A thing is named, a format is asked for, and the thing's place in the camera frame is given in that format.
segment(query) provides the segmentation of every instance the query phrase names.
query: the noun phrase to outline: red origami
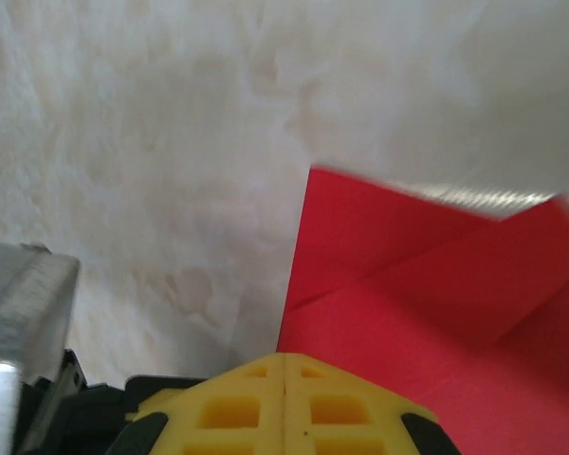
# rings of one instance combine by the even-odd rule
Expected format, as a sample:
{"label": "red origami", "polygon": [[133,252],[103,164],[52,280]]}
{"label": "red origami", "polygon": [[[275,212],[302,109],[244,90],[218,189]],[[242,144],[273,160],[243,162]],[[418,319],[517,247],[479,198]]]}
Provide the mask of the red origami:
{"label": "red origami", "polygon": [[569,454],[569,208],[496,221],[313,169],[278,350],[427,406],[464,454]]}

